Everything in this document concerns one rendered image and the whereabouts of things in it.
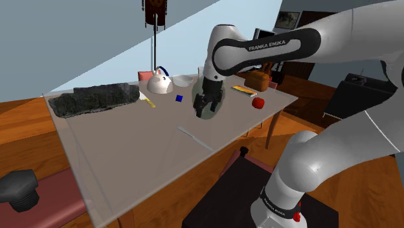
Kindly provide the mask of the yellow-handled knife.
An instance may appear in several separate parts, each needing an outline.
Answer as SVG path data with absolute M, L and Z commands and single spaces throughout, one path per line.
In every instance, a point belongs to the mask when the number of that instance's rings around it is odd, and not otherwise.
M 140 91 L 139 94 L 140 94 L 139 95 L 140 100 L 146 101 L 151 108 L 155 108 L 155 104 L 144 93 Z

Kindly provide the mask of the thin floor lamp pole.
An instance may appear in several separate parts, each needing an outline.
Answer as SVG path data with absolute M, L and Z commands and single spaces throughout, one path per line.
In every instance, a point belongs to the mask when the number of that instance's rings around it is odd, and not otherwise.
M 157 14 L 154 13 L 153 14 L 153 37 L 152 37 L 152 41 L 151 41 L 151 70 L 154 71 L 156 68 L 156 35 L 157 35 Z

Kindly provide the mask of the dark wooden desk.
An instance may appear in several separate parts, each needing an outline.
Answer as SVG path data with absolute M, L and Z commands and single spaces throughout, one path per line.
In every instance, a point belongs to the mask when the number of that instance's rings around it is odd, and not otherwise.
M 322 128 L 339 121 L 324 114 L 336 88 L 284 74 L 276 89 L 298 99 L 285 108 L 285 112 Z

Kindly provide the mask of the grey table with wooden legs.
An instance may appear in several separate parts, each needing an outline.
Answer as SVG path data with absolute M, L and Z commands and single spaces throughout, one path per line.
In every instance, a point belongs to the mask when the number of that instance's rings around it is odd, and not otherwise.
M 86 207 L 94 228 L 104 228 L 295 101 L 293 95 L 269 88 L 258 94 L 265 105 L 256 109 L 250 96 L 232 88 L 244 80 L 232 76 L 225 81 L 218 114 L 200 119 L 192 107 L 198 75 L 193 78 L 190 86 L 174 87 L 165 95 L 148 92 L 147 83 L 140 81 L 140 91 L 155 108 L 139 100 L 97 113 L 52 117 L 82 197 L 93 202 Z M 182 102 L 175 100 L 177 95 Z

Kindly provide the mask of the grey knife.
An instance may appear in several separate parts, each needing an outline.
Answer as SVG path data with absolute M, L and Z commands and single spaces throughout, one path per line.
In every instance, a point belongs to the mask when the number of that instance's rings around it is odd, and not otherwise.
M 197 137 L 193 136 L 191 133 L 189 133 L 188 131 L 186 131 L 183 127 L 178 126 L 177 127 L 178 130 L 182 131 L 183 133 L 187 134 L 188 136 L 190 136 L 195 142 L 197 142 L 198 144 L 200 144 L 201 146 L 203 146 L 204 148 L 206 148 L 207 150 L 210 151 L 214 151 L 211 147 L 209 147 L 207 144 L 205 144 L 203 141 L 199 140 Z

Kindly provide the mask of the orange and yellow flat box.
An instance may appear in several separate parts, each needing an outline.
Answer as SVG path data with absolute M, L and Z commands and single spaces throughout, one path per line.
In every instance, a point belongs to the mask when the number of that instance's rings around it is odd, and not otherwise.
M 248 95 L 248 96 L 250 96 L 250 97 L 254 97 L 254 96 L 257 95 L 257 92 L 255 92 L 255 91 L 253 91 L 253 90 L 251 90 L 251 89 L 247 89 L 247 88 L 245 88 L 245 87 L 242 87 L 242 86 L 240 86 L 240 85 L 232 86 L 232 88 L 233 88 L 234 90 L 239 91 L 240 93 L 243 93 L 243 94 Z

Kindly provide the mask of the dark robot stand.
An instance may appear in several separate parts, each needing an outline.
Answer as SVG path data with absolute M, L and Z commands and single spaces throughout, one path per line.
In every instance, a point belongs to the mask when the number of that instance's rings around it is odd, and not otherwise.
M 234 155 L 231 164 L 182 222 L 181 228 L 256 228 L 250 206 L 271 177 L 273 167 Z M 308 228 L 339 228 L 339 213 L 305 194 L 301 217 Z

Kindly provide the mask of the large black hexagonal knob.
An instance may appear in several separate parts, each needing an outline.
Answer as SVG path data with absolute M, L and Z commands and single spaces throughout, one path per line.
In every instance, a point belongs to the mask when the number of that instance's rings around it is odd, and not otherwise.
M 38 204 L 38 180 L 32 169 L 11 171 L 0 177 L 0 203 L 9 203 L 16 212 L 25 212 Z

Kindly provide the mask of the white bowl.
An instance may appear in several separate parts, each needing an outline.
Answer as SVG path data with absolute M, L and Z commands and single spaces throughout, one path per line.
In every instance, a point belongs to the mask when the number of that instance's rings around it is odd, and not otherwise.
M 172 77 L 173 83 L 177 87 L 188 87 L 190 86 L 194 78 L 189 75 L 179 74 Z

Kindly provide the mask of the grey monitor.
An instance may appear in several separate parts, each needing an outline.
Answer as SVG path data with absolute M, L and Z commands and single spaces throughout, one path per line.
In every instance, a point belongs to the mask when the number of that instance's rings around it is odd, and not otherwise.
M 268 31 L 268 30 L 264 30 L 264 29 L 260 29 L 260 28 L 255 28 L 253 39 L 257 40 L 257 39 L 260 39 L 260 38 L 271 37 L 271 36 L 274 36 L 274 35 L 276 35 L 276 33 L 273 32 L 273 31 Z

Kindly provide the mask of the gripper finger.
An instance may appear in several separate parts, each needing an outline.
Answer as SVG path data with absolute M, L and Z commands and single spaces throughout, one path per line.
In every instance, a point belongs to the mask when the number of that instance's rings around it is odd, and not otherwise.
M 194 104 L 193 104 L 193 108 L 196 111 L 196 116 L 198 118 L 201 117 L 202 115 L 202 111 L 205 108 L 205 106 L 207 105 L 207 101 L 205 99 L 205 95 L 204 94 L 197 94 L 195 99 L 194 99 Z
M 221 99 L 222 99 L 221 95 L 215 95 L 212 97 L 212 103 L 210 107 L 211 112 L 216 111 L 217 105 L 221 102 Z

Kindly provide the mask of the dark red wall clock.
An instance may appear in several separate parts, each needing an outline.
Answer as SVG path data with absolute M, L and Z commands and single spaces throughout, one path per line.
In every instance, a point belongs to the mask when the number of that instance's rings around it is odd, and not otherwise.
M 167 0 L 141 0 L 142 10 L 145 13 L 145 27 L 153 25 L 158 27 L 166 25 Z

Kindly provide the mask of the dark grey rough long slab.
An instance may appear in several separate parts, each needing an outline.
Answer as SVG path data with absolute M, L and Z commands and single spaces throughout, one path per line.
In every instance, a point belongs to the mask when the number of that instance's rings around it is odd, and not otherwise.
M 138 85 L 117 83 L 75 87 L 72 93 L 62 93 L 58 97 L 50 98 L 49 104 L 57 117 L 70 118 L 134 103 L 139 97 Z

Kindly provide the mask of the framed wall picture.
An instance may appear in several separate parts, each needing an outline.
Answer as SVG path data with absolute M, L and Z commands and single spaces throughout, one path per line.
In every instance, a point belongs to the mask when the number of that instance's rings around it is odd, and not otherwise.
M 279 11 L 275 22 L 275 28 L 292 30 L 296 27 L 299 16 L 300 12 Z

